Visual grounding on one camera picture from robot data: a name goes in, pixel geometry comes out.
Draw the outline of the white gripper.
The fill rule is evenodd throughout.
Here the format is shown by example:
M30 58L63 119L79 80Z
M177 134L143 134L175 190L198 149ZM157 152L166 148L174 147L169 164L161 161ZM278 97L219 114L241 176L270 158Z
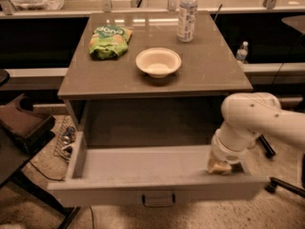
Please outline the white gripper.
M230 164L237 164L243 160L246 149L251 143L252 136L248 133L217 129L212 139L208 172L219 175L229 174L232 171Z

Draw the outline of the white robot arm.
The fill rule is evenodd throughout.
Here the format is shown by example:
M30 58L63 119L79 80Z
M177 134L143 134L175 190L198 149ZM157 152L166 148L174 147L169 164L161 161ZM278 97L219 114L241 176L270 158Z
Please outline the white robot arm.
M272 94L231 94L223 100L220 110L223 123L212 138L210 174L230 173L261 135L273 136L305 151L305 114L282 110Z

